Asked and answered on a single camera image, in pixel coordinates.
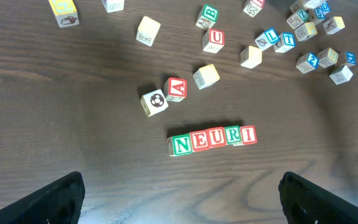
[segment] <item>alphabet cube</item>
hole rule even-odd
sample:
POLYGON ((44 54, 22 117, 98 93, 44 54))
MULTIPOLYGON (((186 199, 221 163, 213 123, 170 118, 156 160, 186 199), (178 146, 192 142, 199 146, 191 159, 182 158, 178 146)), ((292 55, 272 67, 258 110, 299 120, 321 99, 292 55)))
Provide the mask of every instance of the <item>alphabet cube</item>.
POLYGON ((72 0, 49 0, 60 28, 79 25, 78 11, 72 0))
POLYGON ((339 85, 348 82, 352 76, 353 73, 349 67, 347 65, 342 65, 341 67, 335 69, 329 77, 334 81, 335 84, 339 85))
POLYGON ((308 40, 317 35, 316 26, 312 22, 305 22, 295 30, 295 35, 298 41, 308 40))
POLYGON ((332 48, 327 48, 322 52, 317 54, 317 58, 319 59, 319 65, 323 68, 328 68, 331 65, 335 65, 338 61, 338 53, 332 48))
POLYGON ((225 131, 225 135, 226 135, 226 142, 228 145, 237 144, 242 141, 239 126, 227 127, 227 128, 224 128, 224 131, 225 131))
POLYGON ((316 9, 327 0, 300 0, 305 9, 316 9))
POLYGON ((170 156, 183 156, 192 153, 191 137, 189 134, 170 137, 166 142, 170 156))
POLYGON ((208 30, 215 25, 218 17, 219 10, 206 4, 199 12, 198 19, 195 25, 201 29, 208 30))
POLYGON ((193 74, 198 89, 207 88, 220 80, 220 76, 216 71, 215 65, 210 64, 200 68, 193 74))
POLYGON ((326 16, 324 15, 323 10, 318 7, 316 9, 309 10, 309 18, 310 22, 314 23, 314 25, 316 26, 320 22, 324 21, 326 19, 326 16))
POLYGON ((345 23, 343 23, 343 19, 340 16, 335 16, 325 22, 323 24, 324 30, 327 34, 335 34, 336 32, 339 32, 343 28, 345 28, 345 23))
POLYGON ((187 97, 187 80, 169 78, 164 86, 164 96, 167 101, 180 102, 187 97))
POLYGON ((278 36, 280 41, 274 45, 276 53, 285 53, 296 46, 295 36, 291 33, 284 32, 278 36))
POLYGON ((256 130, 253 125, 243 126, 240 128, 242 142, 234 144, 234 146, 244 146, 249 144, 256 144, 258 138, 256 136, 256 130))
POLYGON ((192 150, 200 152, 210 149, 207 130, 194 131, 190 133, 192 150))
POLYGON ((356 56, 352 52, 343 52, 338 57, 337 66, 347 65, 349 68, 357 65, 356 56))
POLYGON ((303 10, 303 9, 299 9, 298 11, 296 11, 294 14, 292 14, 287 20, 286 22, 290 25, 290 27, 292 29, 296 29, 298 28, 300 25, 304 24, 305 22, 307 22, 309 19, 308 13, 303 10))
POLYGON ((273 28, 270 28, 258 36, 255 39, 255 42, 260 50, 266 50, 273 44, 277 43, 279 40, 280 39, 278 38, 276 31, 273 28))
POLYGON ((290 10, 292 13, 296 13, 296 11, 298 11, 299 9, 305 10, 303 4, 299 0, 295 1, 294 4, 290 6, 290 10))
POLYGON ((245 68, 255 68, 261 64, 261 50, 256 47, 249 46, 240 54, 240 65, 245 68))
POLYGON ((320 5, 320 9, 323 10, 324 15, 328 14, 331 11, 331 8, 329 7, 327 2, 323 2, 320 5))
POLYGON ((207 133, 208 133, 209 145, 211 148, 222 147, 227 145, 226 136, 223 127, 207 129, 207 133))
POLYGON ((318 62, 317 56, 310 52, 298 59, 296 68, 301 71, 301 73, 306 74, 315 70, 318 67, 318 62))
POLYGON ((151 47, 160 27, 159 22, 144 16, 137 30, 136 40, 151 47))
POLYGON ((146 112, 146 115, 149 117, 166 110, 168 107, 162 90, 155 90, 151 93, 143 95, 140 102, 146 112))
POLYGON ((224 32, 217 29, 209 29, 202 39, 204 51, 216 54, 224 47, 224 32))
POLYGON ((250 17, 255 17, 263 9, 264 5, 265 0, 247 0, 242 11, 250 17))
POLYGON ((125 0, 101 0, 101 2, 108 13, 121 11, 125 6, 125 0))

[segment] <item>dark wooden surface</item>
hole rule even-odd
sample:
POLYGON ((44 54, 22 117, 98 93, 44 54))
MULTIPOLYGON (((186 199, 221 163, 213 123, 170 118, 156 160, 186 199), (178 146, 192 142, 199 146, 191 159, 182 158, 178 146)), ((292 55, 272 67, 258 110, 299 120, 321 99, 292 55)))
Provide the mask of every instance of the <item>dark wooden surface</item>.
POLYGON ((80 223, 286 223, 277 186, 291 170, 358 206, 358 65, 335 86, 298 57, 326 47, 355 52, 358 0, 329 0, 346 28, 253 70, 239 53, 263 29, 292 31, 291 1, 267 1, 252 19, 244 0, 126 0, 107 14, 76 0, 79 26, 60 29, 47 1, 0 0, 0 208, 78 170, 87 189, 80 223), (195 17, 209 3, 226 34, 203 53, 195 17), (153 47, 135 41, 143 16, 162 26, 153 47), (215 64, 221 81, 198 90, 191 75, 215 64), (147 118, 139 95, 169 76, 189 81, 182 103, 147 118), (166 137, 253 124, 259 143, 169 157, 166 137))

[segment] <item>wood grain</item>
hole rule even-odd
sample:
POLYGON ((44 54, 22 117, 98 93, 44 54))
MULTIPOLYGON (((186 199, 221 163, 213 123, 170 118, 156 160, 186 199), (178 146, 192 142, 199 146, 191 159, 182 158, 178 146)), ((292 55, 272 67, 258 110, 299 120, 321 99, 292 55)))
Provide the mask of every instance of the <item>wood grain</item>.
POLYGON ((251 19, 245 1, 210 0, 226 46, 203 53, 195 17, 204 1, 126 0, 107 14, 75 1, 79 26, 58 28, 47 1, 0 1, 0 208, 68 174, 87 189, 81 224, 286 223, 279 193, 296 172, 358 206, 358 65, 335 86, 330 69, 301 74, 301 55, 326 47, 355 52, 358 1, 329 0, 346 28, 272 49, 253 70, 239 53, 263 29, 292 31, 291 1, 267 1, 251 19), (135 41, 143 16, 162 24, 149 48, 135 41), (191 75, 213 63, 221 81, 198 90, 191 75), (188 97, 147 118, 139 95, 186 78, 188 97), (171 158, 166 138, 253 124, 258 144, 171 158))

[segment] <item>soccer ball picture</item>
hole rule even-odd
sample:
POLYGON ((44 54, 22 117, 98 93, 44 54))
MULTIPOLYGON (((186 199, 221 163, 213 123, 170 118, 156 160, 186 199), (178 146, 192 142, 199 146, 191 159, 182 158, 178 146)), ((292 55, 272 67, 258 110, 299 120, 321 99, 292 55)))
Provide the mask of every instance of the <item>soccer ball picture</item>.
POLYGON ((161 107, 165 103, 163 96, 161 96, 160 94, 152 95, 150 100, 151 104, 155 107, 161 107))

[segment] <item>block with animal picture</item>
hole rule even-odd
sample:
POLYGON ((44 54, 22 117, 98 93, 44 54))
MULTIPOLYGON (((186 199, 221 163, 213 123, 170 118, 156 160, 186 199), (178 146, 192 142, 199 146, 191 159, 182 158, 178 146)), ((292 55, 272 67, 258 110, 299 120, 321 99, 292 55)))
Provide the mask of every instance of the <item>block with animal picture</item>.
POLYGON ((49 0, 60 28, 79 25, 78 11, 72 0, 49 0))
POLYGON ((122 11, 125 6, 125 0, 101 0, 101 2, 108 13, 122 11))
POLYGON ((276 53, 285 53, 296 47, 295 36, 292 33, 284 32, 278 36, 280 41, 274 45, 276 53))
POLYGON ((249 46, 240 54, 240 65, 245 68, 255 68, 262 61, 262 52, 257 47, 249 46))
POLYGON ((280 39, 273 28, 264 31, 255 39, 255 42, 260 50, 266 50, 278 41, 280 41, 280 39))
POLYGON ((211 148, 226 146, 226 136, 223 127, 207 129, 209 145, 211 148))
POLYGON ((204 51, 216 54, 224 47, 224 32, 217 29, 209 29, 202 39, 204 51))
POLYGON ((191 146, 194 152, 200 152, 210 149, 208 131, 193 131, 190 133, 191 146))
POLYGON ((320 9, 323 11, 324 15, 330 13, 331 11, 331 8, 329 7, 329 4, 327 2, 323 2, 320 5, 320 9))
POLYGON ((218 18, 219 18, 219 10, 206 4, 201 9, 195 25, 201 29, 208 30, 215 25, 218 18))
POLYGON ((198 69, 192 76, 200 90, 207 88, 220 80, 220 76, 213 64, 198 69))
POLYGON ((253 125, 241 127, 240 134, 241 142, 235 143, 234 146, 244 146, 249 144, 256 144, 258 142, 256 129, 253 125))
POLYGON ((241 131, 240 126, 231 126, 224 128, 225 135, 226 135, 226 143, 228 145, 234 145, 241 143, 241 131))
POLYGON ((335 34, 345 28, 342 17, 335 16, 323 24, 326 34, 335 34))
POLYGON ((180 102, 187 97, 187 80, 168 78, 164 86, 164 96, 167 101, 180 102))
POLYGON ((347 65, 349 68, 357 65, 356 55, 352 52, 343 52, 338 56, 337 67, 347 65))
POLYGON ((291 10, 292 13, 296 13, 299 9, 305 10, 305 8, 303 7, 303 3, 301 3, 299 0, 295 1, 290 6, 290 10, 291 10))
POLYGON ((335 65, 338 61, 338 53, 332 49, 327 48, 323 50, 322 52, 317 54, 317 58, 319 59, 319 65, 322 68, 328 68, 331 65, 335 65))
POLYGON ((305 9, 316 9, 327 0, 299 0, 305 9))
POLYGON ((318 58, 313 53, 308 53, 298 59, 296 68, 303 74, 311 72, 318 68, 318 58))
POLYGON ((305 22, 295 30, 295 36, 298 41, 305 41, 317 35, 317 29, 314 23, 305 22))
POLYGON ((309 10, 309 21, 314 23, 315 26, 325 19, 326 16, 324 15, 323 10, 321 10, 319 7, 309 10))
POLYGON ((265 5, 265 0, 247 0, 242 9, 243 12, 248 14, 250 17, 255 17, 265 5))
POLYGON ((140 99, 141 105, 147 116, 160 113, 168 107, 167 101, 162 90, 155 90, 143 95, 140 99))
POLYGON ((352 71, 347 65, 335 69, 329 76, 331 80, 337 85, 350 81, 353 77, 352 71))
POLYGON ((296 29, 300 25, 307 22, 308 19, 309 19, 308 13, 304 9, 299 9, 294 14, 289 16, 286 22, 290 25, 292 29, 296 29))
POLYGON ((192 153, 190 134, 173 136, 166 139, 170 156, 183 156, 192 153))
POLYGON ((151 47, 160 27, 161 24, 159 22, 144 16, 137 30, 136 40, 151 47))

